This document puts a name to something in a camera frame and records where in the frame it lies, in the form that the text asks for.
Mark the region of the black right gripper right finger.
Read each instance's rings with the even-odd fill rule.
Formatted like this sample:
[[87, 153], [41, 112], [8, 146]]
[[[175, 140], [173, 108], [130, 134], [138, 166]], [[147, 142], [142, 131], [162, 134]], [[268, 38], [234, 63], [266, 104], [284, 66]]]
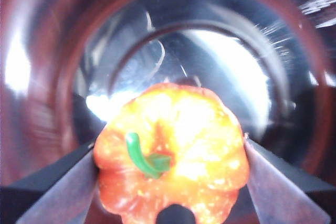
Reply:
[[335, 186], [244, 136], [249, 194], [260, 223], [335, 223]]

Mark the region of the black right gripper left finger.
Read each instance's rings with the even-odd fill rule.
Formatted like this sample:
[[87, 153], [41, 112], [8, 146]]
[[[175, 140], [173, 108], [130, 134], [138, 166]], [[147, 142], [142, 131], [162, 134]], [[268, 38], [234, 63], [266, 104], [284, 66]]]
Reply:
[[94, 142], [1, 187], [1, 223], [84, 223], [97, 183]]

